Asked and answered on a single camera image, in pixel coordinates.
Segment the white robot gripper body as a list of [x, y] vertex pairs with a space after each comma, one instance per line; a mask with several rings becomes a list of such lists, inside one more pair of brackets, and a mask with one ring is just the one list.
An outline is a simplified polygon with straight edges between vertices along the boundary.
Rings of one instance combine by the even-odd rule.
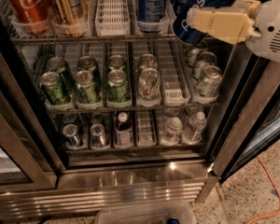
[[280, 63], [280, 0], [262, 3], [251, 18], [260, 37], [250, 36], [245, 45], [254, 54]]

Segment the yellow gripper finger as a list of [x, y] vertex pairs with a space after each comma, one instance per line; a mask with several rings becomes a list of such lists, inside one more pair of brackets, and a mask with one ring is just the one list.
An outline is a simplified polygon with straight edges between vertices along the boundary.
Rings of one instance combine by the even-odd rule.
[[231, 6], [231, 11], [247, 14], [249, 17], [256, 17], [259, 7], [259, 0], [236, 0]]
[[261, 37], [261, 32], [254, 27], [255, 21], [247, 14], [232, 12], [231, 7], [191, 8], [187, 23], [192, 29], [232, 45]]

